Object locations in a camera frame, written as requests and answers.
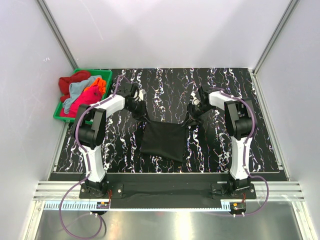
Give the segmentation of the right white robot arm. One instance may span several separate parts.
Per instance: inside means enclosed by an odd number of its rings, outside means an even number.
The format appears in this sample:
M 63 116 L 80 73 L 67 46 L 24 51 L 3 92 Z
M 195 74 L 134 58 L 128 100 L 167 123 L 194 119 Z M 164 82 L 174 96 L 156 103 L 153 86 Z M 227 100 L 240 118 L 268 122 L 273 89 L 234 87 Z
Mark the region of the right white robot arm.
M 200 123 L 200 116 L 216 108 L 224 111 L 224 122 L 231 138 L 232 160 L 228 173 L 228 181 L 220 189 L 214 189 L 214 195 L 229 195 L 239 198 L 250 191 L 251 174 L 249 171 L 250 148 L 256 131 L 256 117 L 252 102 L 229 95 L 223 90 L 205 91 L 198 89 L 199 96 L 191 93 L 187 106 L 184 126 L 194 126 Z

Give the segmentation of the black t shirt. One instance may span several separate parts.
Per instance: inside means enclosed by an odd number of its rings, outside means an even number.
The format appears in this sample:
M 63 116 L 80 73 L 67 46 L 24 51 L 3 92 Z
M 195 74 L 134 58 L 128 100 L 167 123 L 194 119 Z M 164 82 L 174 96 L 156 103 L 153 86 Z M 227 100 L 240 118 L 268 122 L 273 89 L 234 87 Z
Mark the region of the black t shirt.
M 168 122 L 148 122 L 143 131 L 140 152 L 144 155 L 183 162 L 187 142 L 187 128 Z

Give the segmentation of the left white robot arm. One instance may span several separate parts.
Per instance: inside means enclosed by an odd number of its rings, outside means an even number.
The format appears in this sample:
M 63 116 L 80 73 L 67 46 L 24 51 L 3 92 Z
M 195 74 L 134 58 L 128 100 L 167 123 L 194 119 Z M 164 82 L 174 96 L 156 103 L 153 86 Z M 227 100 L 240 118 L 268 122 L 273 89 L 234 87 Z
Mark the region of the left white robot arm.
M 136 96 L 116 94 L 91 105 L 82 104 L 73 124 L 73 135 L 85 162 L 85 177 L 79 181 L 80 197 L 103 198 L 111 195 L 102 163 L 102 143 L 106 136 L 106 120 L 116 112 L 127 110 L 136 119 L 147 120 L 145 92 Z

